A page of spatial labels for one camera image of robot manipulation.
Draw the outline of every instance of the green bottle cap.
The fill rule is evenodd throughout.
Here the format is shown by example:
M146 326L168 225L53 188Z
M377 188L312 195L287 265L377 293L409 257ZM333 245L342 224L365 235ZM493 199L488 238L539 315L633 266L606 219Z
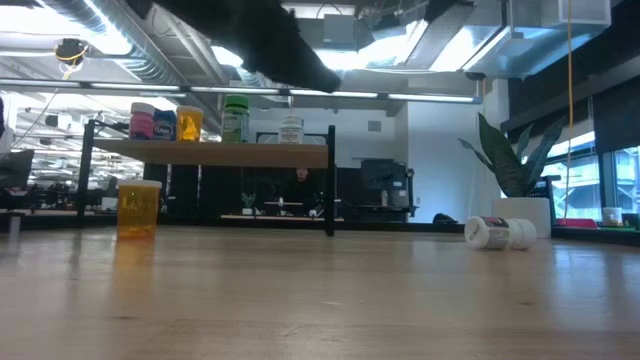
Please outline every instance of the green bottle cap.
M249 108L249 98L242 95L227 95L224 101L224 107L228 106L240 106L243 108Z

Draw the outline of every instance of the black shelf leg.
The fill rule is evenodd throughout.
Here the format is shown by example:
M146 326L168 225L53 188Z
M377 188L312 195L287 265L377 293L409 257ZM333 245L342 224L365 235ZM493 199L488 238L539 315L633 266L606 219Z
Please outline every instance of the black shelf leg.
M327 138L327 147L329 148L324 225L327 236L333 236L335 233L335 207L336 207L336 127L329 126L329 137Z
M84 210L87 204L87 191L89 190L89 175L91 173L91 156L93 154L95 130L96 121L89 120L84 127L84 137L82 138L80 178L78 179L78 192L76 193L78 227L84 226Z

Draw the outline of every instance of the pink bottle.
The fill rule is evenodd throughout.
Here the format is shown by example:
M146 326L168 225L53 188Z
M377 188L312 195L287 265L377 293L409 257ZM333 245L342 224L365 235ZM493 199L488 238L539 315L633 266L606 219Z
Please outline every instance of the pink bottle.
M153 115L156 108L145 103L131 104L131 121L129 122L129 139L153 139Z

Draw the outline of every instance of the plant leaf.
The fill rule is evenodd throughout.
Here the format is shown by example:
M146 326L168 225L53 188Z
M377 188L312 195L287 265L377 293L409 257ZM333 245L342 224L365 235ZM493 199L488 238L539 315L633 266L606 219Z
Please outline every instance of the plant leaf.
M487 158L484 155L482 155L482 153L477 151L473 147L473 145L471 145L466 140L458 139L458 141L460 141L460 143L462 144L463 148L472 150L474 153L476 153L476 156L478 157L478 160L480 160L481 163L483 163L489 170L491 170L491 172L495 172L494 169L493 169L493 165L489 162L489 160L487 160Z
M524 165L502 149L494 149L494 167L498 185L508 197L529 195L528 177Z
M487 122L487 119L482 114L478 113L478 116L480 118L480 144L482 145L484 154L489 158L489 161L491 161L495 166L495 153L500 151L502 155L518 162L516 154L513 152L513 148L504 134L502 134L500 130L489 125L489 122Z
M531 124L522 134L520 134L520 139L518 140L518 152L516 153L516 157L520 162L522 162L522 153L529 146L529 138L531 137L531 129L533 129L533 124Z
M566 119L567 118L564 117L553 123L544 132L538 148L529 156L529 160L525 165L528 174L529 189L533 189L538 179L540 179L540 175L542 175L544 171L544 165L547 162L547 155L549 155L549 151L551 151L553 145L560 139L560 135L562 135L562 125L564 125Z

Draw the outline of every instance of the wooden shelf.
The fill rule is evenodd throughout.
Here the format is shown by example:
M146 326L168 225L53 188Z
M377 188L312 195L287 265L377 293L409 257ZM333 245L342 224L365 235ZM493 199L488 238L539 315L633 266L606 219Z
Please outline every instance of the wooden shelf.
M149 164L326 169L325 145L95 140L95 147Z

